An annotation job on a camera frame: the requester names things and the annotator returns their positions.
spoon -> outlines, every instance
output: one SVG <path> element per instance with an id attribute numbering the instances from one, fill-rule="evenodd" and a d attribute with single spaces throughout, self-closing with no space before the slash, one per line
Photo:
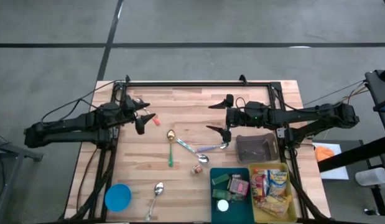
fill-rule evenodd
<path id="1" fill-rule="evenodd" d="M 178 143 L 180 143 L 182 146 L 184 146 L 186 149 L 188 149 L 190 152 L 194 153 L 198 157 L 198 161 L 201 163 L 208 163 L 209 158 L 203 154 L 197 154 L 195 150 L 193 150 L 187 143 L 183 142 L 181 139 L 176 140 Z"/>
<path id="2" fill-rule="evenodd" d="M 218 145 L 218 146 L 200 147 L 197 149 L 197 151 L 203 152 L 203 151 L 212 150 L 212 149 L 216 149 L 216 148 L 225 149 L 226 147 L 228 147 L 228 145 L 229 145 L 229 143 L 223 143 L 223 144 Z"/>
<path id="3" fill-rule="evenodd" d="M 175 133 L 173 130 L 170 130 L 167 133 L 167 139 L 169 140 L 169 143 L 170 143 L 169 167 L 173 167 L 172 141 L 174 138 L 175 138 Z"/>
<path id="4" fill-rule="evenodd" d="M 160 194 L 163 192 L 164 187 L 165 187 L 165 186 L 164 186 L 164 184 L 163 184 L 162 182 L 159 182 L 159 183 L 155 186 L 155 188 L 154 188 L 154 192 L 155 192 L 154 201 L 152 202 L 152 205 L 151 205 L 151 207 L 149 208 L 147 215 L 145 216 L 145 222 L 149 222 L 149 221 L 151 220 L 152 211 L 153 211 L 153 209 L 154 209 L 156 197 L 157 197 L 158 195 L 160 195 Z"/>
<path id="5" fill-rule="evenodd" d="M 196 154 L 198 156 L 198 161 L 201 162 L 201 163 L 208 163 L 209 162 L 209 158 L 203 154 Z"/>

orange object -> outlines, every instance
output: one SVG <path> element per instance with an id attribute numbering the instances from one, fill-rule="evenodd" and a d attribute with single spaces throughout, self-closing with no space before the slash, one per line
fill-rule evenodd
<path id="1" fill-rule="evenodd" d="M 315 158 L 317 159 L 317 162 L 328 159 L 334 155 L 335 153 L 327 147 L 317 146 L 315 148 Z"/>
<path id="2" fill-rule="evenodd" d="M 156 126 L 159 126 L 159 125 L 160 125 L 159 119 L 153 118 L 152 120 L 154 121 L 154 123 L 156 124 Z"/>

small green box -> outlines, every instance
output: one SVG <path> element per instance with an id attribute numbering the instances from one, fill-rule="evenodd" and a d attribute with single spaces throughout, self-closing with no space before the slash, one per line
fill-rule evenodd
<path id="1" fill-rule="evenodd" d="M 228 174 L 223 174 L 219 177 L 213 178 L 211 180 L 211 184 L 213 184 L 213 186 L 215 186 L 216 184 L 222 183 L 222 182 L 227 181 L 229 179 L 230 179 L 230 176 Z"/>
<path id="2" fill-rule="evenodd" d="M 217 198 L 217 199 L 230 200 L 231 193 L 227 190 L 214 189 L 211 197 Z"/>

red object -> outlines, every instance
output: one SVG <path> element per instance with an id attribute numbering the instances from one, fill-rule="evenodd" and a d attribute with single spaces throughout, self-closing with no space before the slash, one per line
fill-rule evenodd
<path id="1" fill-rule="evenodd" d="M 152 119 L 154 121 L 154 123 L 156 124 L 156 126 L 159 126 L 160 125 L 160 121 L 156 118 L 153 118 Z"/>
<path id="2" fill-rule="evenodd" d="M 266 198 L 266 186 L 264 183 L 265 179 L 265 174 L 254 174 L 251 179 L 253 198 L 259 202 L 262 202 Z"/>

white paper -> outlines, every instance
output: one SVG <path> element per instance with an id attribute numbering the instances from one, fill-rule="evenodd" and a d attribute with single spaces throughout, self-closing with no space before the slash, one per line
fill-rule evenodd
<path id="1" fill-rule="evenodd" d="M 325 144 L 325 143 L 312 143 L 315 147 L 317 146 L 323 146 L 331 149 L 335 155 L 341 153 L 340 145 L 339 144 Z M 333 170 L 328 170 L 326 172 L 321 173 L 322 179 L 334 179 L 334 180 L 348 180 L 348 174 L 347 169 L 345 166 L 339 167 Z"/>

